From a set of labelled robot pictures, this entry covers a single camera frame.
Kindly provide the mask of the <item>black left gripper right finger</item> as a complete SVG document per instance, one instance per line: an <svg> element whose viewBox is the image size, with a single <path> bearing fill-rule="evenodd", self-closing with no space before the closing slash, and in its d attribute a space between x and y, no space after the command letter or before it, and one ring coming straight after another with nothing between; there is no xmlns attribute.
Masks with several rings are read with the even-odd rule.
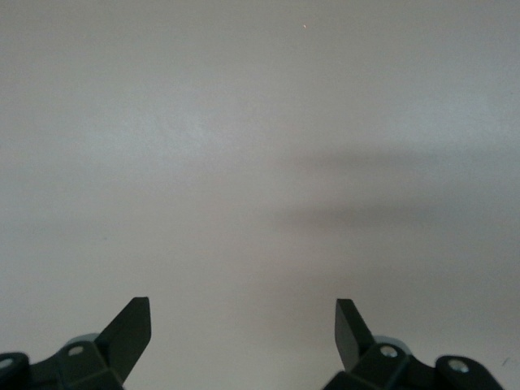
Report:
<svg viewBox="0 0 520 390"><path fill-rule="evenodd" d="M354 302L336 301L334 336L344 369L326 389L502 389L479 362L463 356L419 361L399 340L372 335Z"/></svg>

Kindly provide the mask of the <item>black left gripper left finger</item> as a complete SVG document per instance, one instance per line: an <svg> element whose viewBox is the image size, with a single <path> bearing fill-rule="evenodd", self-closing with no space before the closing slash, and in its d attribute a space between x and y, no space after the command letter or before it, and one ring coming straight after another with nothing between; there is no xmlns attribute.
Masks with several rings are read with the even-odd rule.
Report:
<svg viewBox="0 0 520 390"><path fill-rule="evenodd" d="M32 364L1 355L2 389L122 389L152 336L150 299L134 297L92 340L76 340Z"/></svg>

